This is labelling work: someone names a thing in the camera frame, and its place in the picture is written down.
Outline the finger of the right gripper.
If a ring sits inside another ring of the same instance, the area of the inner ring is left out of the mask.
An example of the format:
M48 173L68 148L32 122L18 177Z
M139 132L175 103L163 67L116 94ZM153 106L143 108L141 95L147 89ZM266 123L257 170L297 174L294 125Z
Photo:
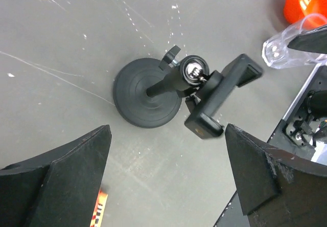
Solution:
M326 25L302 32L292 39L287 47L293 50L326 54Z

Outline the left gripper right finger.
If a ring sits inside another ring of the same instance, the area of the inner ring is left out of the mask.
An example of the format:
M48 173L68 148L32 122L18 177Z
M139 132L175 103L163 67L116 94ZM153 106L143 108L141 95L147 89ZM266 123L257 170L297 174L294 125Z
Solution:
M326 166L228 124L228 156L250 226L326 226Z

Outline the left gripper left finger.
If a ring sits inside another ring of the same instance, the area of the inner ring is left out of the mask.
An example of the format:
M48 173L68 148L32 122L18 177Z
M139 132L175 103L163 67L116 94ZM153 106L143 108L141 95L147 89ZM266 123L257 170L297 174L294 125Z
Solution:
M109 125L1 169L1 226L90 226L109 154Z

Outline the black phone stand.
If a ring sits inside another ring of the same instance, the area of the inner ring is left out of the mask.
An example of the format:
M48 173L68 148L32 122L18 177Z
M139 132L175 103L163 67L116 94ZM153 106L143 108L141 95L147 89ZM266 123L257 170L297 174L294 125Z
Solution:
M246 54L237 56L223 71L210 71L198 55L177 60L178 46L162 59L140 58L117 74L112 95L120 115L140 128L157 128L170 122L185 103L185 126L199 138L220 137L224 127L214 114L235 87L260 78L262 68Z

